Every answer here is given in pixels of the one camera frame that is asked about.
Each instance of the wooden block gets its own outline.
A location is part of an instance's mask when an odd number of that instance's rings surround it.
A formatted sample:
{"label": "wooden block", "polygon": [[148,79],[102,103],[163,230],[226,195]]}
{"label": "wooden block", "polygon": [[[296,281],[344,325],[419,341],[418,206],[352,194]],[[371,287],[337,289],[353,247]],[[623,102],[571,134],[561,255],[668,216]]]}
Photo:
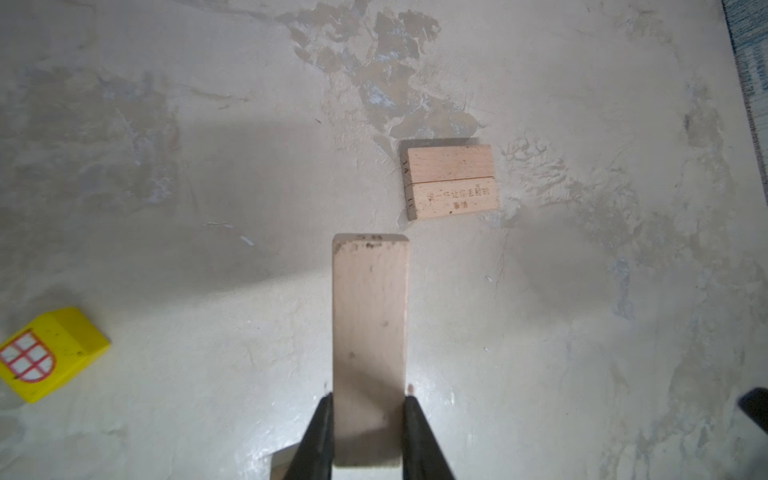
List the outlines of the wooden block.
{"label": "wooden block", "polygon": [[490,145],[409,148],[402,166],[403,184],[493,177]]}
{"label": "wooden block", "polygon": [[410,245],[333,238],[333,437],[337,466],[399,465]]}
{"label": "wooden block", "polygon": [[496,180],[469,178],[409,185],[406,206],[409,220],[496,210]]}

